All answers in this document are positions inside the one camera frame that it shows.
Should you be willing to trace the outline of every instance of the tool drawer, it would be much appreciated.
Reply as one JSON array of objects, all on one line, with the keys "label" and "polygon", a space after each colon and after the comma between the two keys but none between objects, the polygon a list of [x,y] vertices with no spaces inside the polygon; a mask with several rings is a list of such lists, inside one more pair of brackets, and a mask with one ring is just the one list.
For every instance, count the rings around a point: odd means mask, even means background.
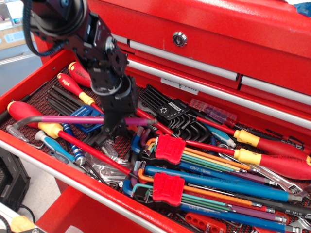
[{"label": "tool drawer", "polygon": [[[304,49],[310,47],[307,42],[311,37],[307,30],[310,23],[281,1],[269,1],[270,5],[267,2],[88,1],[91,10],[99,13],[122,50],[128,53],[126,73],[135,77],[140,94],[151,85],[168,98],[179,99],[194,108],[192,99],[206,102],[237,116],[238,126],[243,129],[266,135],[273,132],[290,135],[308,147],[311,144],[311,92],[307,78],[310,71],[305,67],[310,65],[311,57]],[[174,44],[175,32],[187,36],[186,45]],[[47,45],[39,42],[38,46]],[[48,91],[54,85],[60,87],[57,74],[68,74],[68,66],[75,60],[74,54],[66,50],[50,57],[40,69],[0,97],[0,112],[5,111],[12,100],[30,95],[27,103],[44,115],[57,115],[48,105]],[[82,89],[99,103],[91,89]],[[6,127],[14,123],[16,121],[9,118],[0,125],[0,146],[11,153],[147,230],[200,232],[176,214],[170,214],[168,209],[152,210],[126,196],[121,189],[115,190],[52,158],[47,154],[47,147],[36,149],[9,135]],[[77,138],[86,138],[86,134],[73,129]],[[40,146],[34,139],[37,129],[23,127],[20,130],[31,139],[31,144]],[[60,138],[57,141],[64,146]],[[118,137],[115,143],[119,158],[124,159],[131,151],[130,140]],[[310,206],[311,201],[304,198],[302,205]],[[238,224],[226,223],[226,227],[227,232],[252,231],[247,224],[239,228]]]}]

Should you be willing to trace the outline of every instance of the black box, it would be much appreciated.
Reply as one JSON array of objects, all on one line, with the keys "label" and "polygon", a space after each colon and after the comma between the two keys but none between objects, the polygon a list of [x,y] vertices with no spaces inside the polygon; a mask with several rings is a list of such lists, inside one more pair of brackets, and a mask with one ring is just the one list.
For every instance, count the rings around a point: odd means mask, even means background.
[{"label": "black box", "polygon": [[0,148],[0,202],[17,211],[29,183],[30,177],[20,159]]}]

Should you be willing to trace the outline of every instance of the red and yellow screwdriver handle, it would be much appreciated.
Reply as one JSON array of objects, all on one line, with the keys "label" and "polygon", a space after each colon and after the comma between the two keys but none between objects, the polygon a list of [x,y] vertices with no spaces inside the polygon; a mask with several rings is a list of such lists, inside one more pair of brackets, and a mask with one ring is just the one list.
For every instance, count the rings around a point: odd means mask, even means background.
[{"label": "red and yellow screwdriver handle", "polygon": [[79,99],[81,99],[85,104],[87,105],[92,105],[95,104],[95,100],[88,96],[79,86],[78,84],[75,82],[75,80],[72,79],[72,77],[70,77],[67,74],[63,74],[63,73],[59,73],[57,75],[58,80],[60,82],[60,84],[67,89],[68,91],[72,92],[73,94],[75,94],[76,96],[79,97]]},{"label": "red and yellow screwdriver handle", "polygon": [[310,158],[304,161],[289,156],[258,154],[246,149],[235,150],[234,158],[242,163],[264,166],[290,179],[311,179]]},{"label": "red and yellow screwdriver handle", "polygon": [[310,157],[303,151],[283,142],[260,138],[245,130],[236,130],[233,136],[238,142],[246,143],[269,154],[287,155],[307,162],[310,161]]},{"label": "red and yellow screwdriver handle", "polygon": [[78,84],[91,88],[91,77],[79,62],[72,62],[68,66],[69,74]]},{"label": "red and yellow screwdriver handle", "polygon": [[[34,117],[34,116],[42,116],[36,108],[33,106],[19,101],[14,101],[9,103],[8,105],[8,112],[15,120],[22,120],[27,117]],[[63,127],[58,123],[31,123],[28,126],[33,128],[39,128],[43,130],[48,136],[51,138],[58,138],[58,132],[63,130]]]}]

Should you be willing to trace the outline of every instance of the cardboard box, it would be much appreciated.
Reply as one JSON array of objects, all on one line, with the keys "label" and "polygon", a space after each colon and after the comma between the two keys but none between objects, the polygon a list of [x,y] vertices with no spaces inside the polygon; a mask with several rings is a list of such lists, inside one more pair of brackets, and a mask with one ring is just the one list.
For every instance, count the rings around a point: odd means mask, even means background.
[{"label": "cardboard box", "polygon": [[12,27],[0,31],[0,50],[23,45],[25,43],[23,26]]}]

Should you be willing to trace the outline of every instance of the yellow handle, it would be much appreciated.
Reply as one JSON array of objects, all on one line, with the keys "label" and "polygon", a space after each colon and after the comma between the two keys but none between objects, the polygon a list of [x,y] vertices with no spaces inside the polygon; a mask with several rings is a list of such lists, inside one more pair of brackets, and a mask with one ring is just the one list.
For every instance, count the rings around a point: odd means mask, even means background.
[{"label": "yellow handle", "polygon": [[79,94],[79,98],[87,105],[95,103],[95,100],[92,97],[88,96],[85,92],[81,92]]},{"label": "yellow handle", "polygon": [[254,153],[246,149],[240,149],[235,150],[234,158],[236,158],[242,163],[259,165],[261,161],[261,154]]},{"label": "yellow handle", "polygon": [[51,138],[57,139],[58,132],[63,130],[63,126],[58,123],[38,123],[38,128],[43,130]]},{"label": "yellow handle", "polygon": [[260,137],[252,135],[245,130],[236,130],[233,136],[238,140],[238,142],[243,142],[253,147],[256,147],[260,140]]}]

